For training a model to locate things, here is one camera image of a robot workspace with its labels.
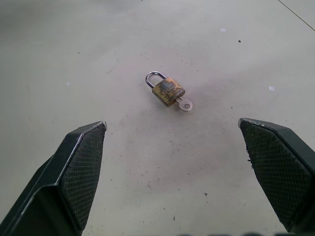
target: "padlock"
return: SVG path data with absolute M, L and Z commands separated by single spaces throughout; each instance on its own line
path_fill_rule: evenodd
M 153 75 L 158 75 L 162 78 L 162 81 L 156 86 L 154 86 L 149 80 Z M 153 71 L 146 76 L 146 82 L 152 88 L 153 94 L 167 107 L 173 105 L 175 102 L 178 102 L 179 107 L 183 111 L 190 111 L 192 109 L 192 103 L 189 100 L 182 98 L 185 94 L 185 90 L 172 78 L 166 77 L 160 72 Z

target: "rusty padlock body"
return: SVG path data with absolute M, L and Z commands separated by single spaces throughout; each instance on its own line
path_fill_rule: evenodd
M 158 75 L 163 80 L 154 86 L 149 78 L 152 75 Z M 147 84 L 152 88 L 153 94 L 159 98 L 167 107 L 173 105 L 176 99 L 182 97 L 185 94 L 185 90 L 172 78 L 166 77 L 160 72 L 153 71 L 146 77 Z

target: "metal shackle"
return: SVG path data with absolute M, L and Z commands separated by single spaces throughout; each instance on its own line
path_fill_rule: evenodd
M 146 76 L 146 82 L 147 84 L 151 87 L 151 88 L 154 88 L 154 85 L 150 82 L 150 77 L 153 76 L 153 75 L 158 75 L 160 76 L 162 79 L 166 79 L 166 76 L 163 75 L 162 73 L 158 72 L 158 71 L 152 71 L 150 72 L 147 76 Z

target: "concrete floor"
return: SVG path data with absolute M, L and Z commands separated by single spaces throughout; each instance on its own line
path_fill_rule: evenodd
M 284 232 L 237 121 L 288 126 L 315 148 L 314 41 L 277 0 L 2 0 L 0 220 L 66 133 L 105 120 L 83 235 Z M 193 110 L 165 107 L 144 81 L 153 70 Z

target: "white floor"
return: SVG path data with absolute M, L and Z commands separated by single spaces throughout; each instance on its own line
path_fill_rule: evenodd
M 288 126 L 315 148 L 314 42 L 277 0 L 2 0 L 0 220 L 66 133 L 105 120 L 83 235 L 284 232 L 237 122 Z M 151 93 L 153 70 L 190 112 Z

